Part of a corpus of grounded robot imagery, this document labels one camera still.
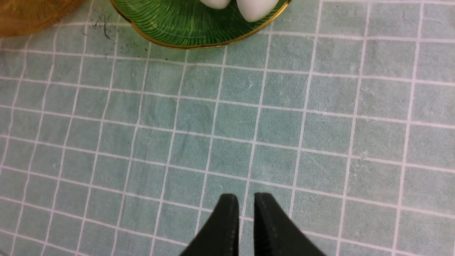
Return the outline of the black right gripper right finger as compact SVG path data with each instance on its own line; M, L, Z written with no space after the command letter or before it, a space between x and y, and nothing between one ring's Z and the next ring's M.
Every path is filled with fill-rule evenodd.
M256 256L324 256L287 216L271 193L255 193Z

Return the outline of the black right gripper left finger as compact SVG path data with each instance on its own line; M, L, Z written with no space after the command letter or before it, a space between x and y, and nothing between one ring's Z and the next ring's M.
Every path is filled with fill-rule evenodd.
M237 256L239 203L236 195L222 194L203 228L181 256Z

